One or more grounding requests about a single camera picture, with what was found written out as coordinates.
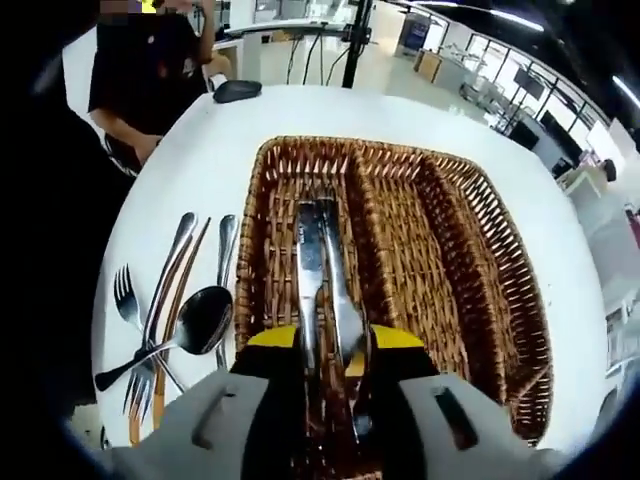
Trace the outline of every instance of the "black mouse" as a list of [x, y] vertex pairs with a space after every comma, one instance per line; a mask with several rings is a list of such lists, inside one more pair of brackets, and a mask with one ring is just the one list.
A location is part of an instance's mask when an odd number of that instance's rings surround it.
[[227, 80], [213, 92], [216, 103], [229, 103], [260, 95], [262, 84], [253, 80]]

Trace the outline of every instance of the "ceiling light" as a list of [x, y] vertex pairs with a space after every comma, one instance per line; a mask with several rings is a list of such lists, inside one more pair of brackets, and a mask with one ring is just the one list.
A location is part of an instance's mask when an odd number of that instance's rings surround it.
[[631, 101], [636, 105], [636, 107], [640, 108], [640, 100], [638, 100], [638, 97], [636, 97], [633, 94], [631, 89], [627, 87], [624, 84], [624, 82], [620, 80], [618, 77], [616, 77], [615, 75], [612, 78], [613, 78], [613, 83], [615, 83], [618, 86], [618, 88], [620, 88], [620, 90], [622, 90], [627, 95], [627, 97], [631, 99]]
[[544, 32], [544, 28], [542, 27], [542, 25], [538, 25], [537, 23], [525, 20], [524, 18], [520, 18], [517, 15], [513, 15], [512, 13], [501, 12], [500, 10], [489, 10], [489, 12], [491, 13], [491, 15], [504, 18], [505, 20], [511, 20], [512, 22], [519, 23], [520, 25], [529, 27], [533, 30], [536, 30], [537, 32]]
[[486, 8], [474, 7], [472, 5], [460, 5], [455, 2], [438, 2], [438, 1], [432, 2], [432, 1], [417, 0], [412, 3], [415, 3], [416, 5], [426, 5], [429, 7], [461, 7], [461, 8], [468, 8], [470, 10], [477, 10], [479, 12], [489, 12], [491, 15], [503, 18], [505, 20], [509, 20], [514, 23], [519, 23], [520, 25], [524, 25], [525, 27], [531, 28], [532, 30], [535, 30], [537, 32], [544, 32], [544, 28], [542, 25], [530, 22], [529, 20], [520, 18], [517, 15], [514, 15], [512, 13], [502, 12], [500, 10], [487, 10]]

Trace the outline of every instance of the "window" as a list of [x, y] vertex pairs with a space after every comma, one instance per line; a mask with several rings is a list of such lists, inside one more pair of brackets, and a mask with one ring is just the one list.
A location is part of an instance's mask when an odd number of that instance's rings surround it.
[[448, 24], [444, 20], [436, 19], [433, 16], [431, 16], [431, 22], [429, 31], [427, 32], [427, 38], [424, 41], [424, 48], [432, 52], [437, 52], [440, 45], [442, 45], [442, 39], [447, 31]]
[[[535, 117], [542, 106], [546, 103], [557, 78], [536, 63], [531, 65], [529, 75], [535, 78], [544, 87], [544, 91], [542, 92], [542, 95], [540, 95], [539, 99], [536, 99], [531, 95], [527, 95], [522, 102], [522, 108], [526, 108], [527, 111]], [[522, 94], [518, 95], [518, 101], [522, 98], [521, 95]]]
[[480, 64], [482, 56], [484, 55], [484, 50], [488, 45], [489, 41], [486, 38], [473, 35], [471, 37], [469, 48], [467, 49], [467, 53], [471, 54], [471, 56], [465, 58], [464, 66], [472, 72], [475, 72]]
[[507, 56], [507, 47], [503, 47], [499, 43], [489, 42], [489, 48], [484, 52], [482, 57], [482, 66], [478, 73], [490, 81], [495, 81], [502, 62]]
[[571, 130], [569, 130], [569, 135], [571, 135], [571, 138], [575, 140], [582, 150], [587, 150], [589, 148], [587, 135], [589, 135], [590, 130], [582, 120], [578, 119], [571, 127]]
[[542, 118], [546, 111], [551, 112], [562, 128], [569, 131], [584, 100], [569, 85], [560, 80], [553, 89], [549, 101], [540, 111], [538, 118]]
[[558, 121], [562, 128], [565, 130], [569, 130], [569, 127], [573, 123], [573, 120], [576, 118], [576, 114], [567, 107], [567, 104], [564, 100], [558, 97], [558, 92], [553, 92], [547, 101], [547, 104], [540, 111], [539, 117], [545, 114], [545, 112], [549, 111], [551, 115]]
[[500, 69], [498, 77], [496, 78], [496, 83], [504, 89], [503, 94], [505, 98], [510, 100], [516, 94], [516, 91], [518, 90], [518, 84], [514, 80], [516, 73], [518, 73], [518, 70], [520, 69], [526, 70], [529, 65], [531, 65], [531, 61], [524, 55], [520, 55], [513, 50], [509, 51], [507, 60]]
[[602, 118], [600, 114], [598, 114], [598, 112], [596, 112], [596, 110], [588, 103], [584, 106], [582, 112], [580, 112], [580, 119], [584, 121], [589, 130], [593, 128], [596, 122], [600, 122], [603, 125], [608, 124], [608, 122], [606, 122], [605, 119]]

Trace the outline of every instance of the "spoon bowl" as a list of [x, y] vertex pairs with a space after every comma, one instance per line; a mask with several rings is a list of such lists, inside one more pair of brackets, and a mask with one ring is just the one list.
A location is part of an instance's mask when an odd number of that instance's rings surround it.
[[224, 287], [194, 293], [178, 312], [175, 339], [186, 352], [203, 355], [220, 345], [233, 318], [233, 298]]

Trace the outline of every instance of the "silver cutlery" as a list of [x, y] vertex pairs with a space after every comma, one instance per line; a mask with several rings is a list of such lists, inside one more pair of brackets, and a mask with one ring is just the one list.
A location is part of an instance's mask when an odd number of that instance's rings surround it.
[[230, 323], [232, 305], [231, 294], [225, 288], [207, 287], [196, 292], [180, 308], [176, 330], [170, 340], [154, 347], [147, 346], [127, 363], [97, 374], [96, 387], [105, 391], [124, 373], [169, 348], [180, 347], [192, 355], [210, 352], [219, 344]]
[[307, 374], [314, 380], [320, 364], [316, 322], [316, 295], [323, 279], [320, 220], [313, 200], [298, 202], [296, 262], [302, 353]]
[[[342, 243], [340, 240], [339, 211], [335, 191], [330, 185], [325, 185], [317, 195], [316, 206], [322, 217], [322, 234], [329, 260], [329, 279], [331, 284], [331, 298], [340, 371], [338, 378], [346, 384], [346, 369], [354, 354], [363, 346], [368, 357], [370, 348], [369, 336], [365, 335], [362, 317], [356, 310], [347, 291], [347, 282], [342, 261]], [[367, 413], [367, 399], [365, 392], [358, 392], [358, 399], [353, 411], [349, 403], [345, 405], [347, 422], [353, 430], [353, 439], [360, 441], [371, 428], [371, 418]]]
[[[171, 275], [175, 273], [178, 259], [186, 250], [197, 223], [197, 216], [193, 212], [185, 213], [180, 219], [180, 223], [173, 238], [173, 243], [171, 244], [171, 249], [169, 250], [165, 264], [162, 267], [160, 279], [158, 280], [158, 284], [156, 285], [156, 289], [151, 299], [149, 312], [147, 313], [147, 318], [144, 322], [142, 343], [138, 351], [147, 348], [149, 340], [155, 341], [156, 339], [157, 323], [159, 319], [158, 314], [161, 307], [160, 300], [163, 297], [162, 293], [165, 289], [169, 288], [168, 280], [170, 280]], [[135, 406], [135, 408], [138, 409], [138, 412], [140, 412], [141, 420], [144, 420], [144, 417], [149, 410], [149, 406], [151, 405], [155, 379], [155, 366], [152, 360], [147, 360], [141, 363], [131, 372], [129, 384], [127, 385], [127, 391], [125, 393], [124, 408], [126, 408], [127, 403], [129, 404], [130, 410]]]
[[[133, 290], [129, 265], [125, 265], [116, 272], [115, 278], [113, 279], [113, 297], [115, 298], [116, 307], [118, 308], [118, 312], [122, 319], [130, 325], [133, 325], [140, 333], [142, 333], [143, 325], [142, 320], [140, 319], [140, 306], [138, 304], [135, 291]], [[155, 342], [150, 340], [149, 344], [154, 346]], [[162, 356], [158, 356], [156, 361], [166, 372], [167, 376], [173, 381], [178, 391], [181, 394], [184, 393], [184, 386], [176, 378], [164, 358], [162, 358]]]
[[337, 330], [338, 354], [346, 369], [359, 347], [364, 335], [364, 326], [347, 291], [338, 224], [338, 203], [335, 200], [333, 189], [323, 188], [317, 197], [316, 205], [322, 215], [322, 233], [329, 259], [329, 278]]
[[[240, 225], [235, 215], [225, 215], [220, 220], [220, 248], [218, 249], [218, 276], [216, 283], [228, 289], [229, 272], [231, 270], [231, 254], [238, 238]], [[216, 362], [219, 369], [228, 370], [225, 348], [225, 334], [223, 332], [220, 345], [216, 348]]]

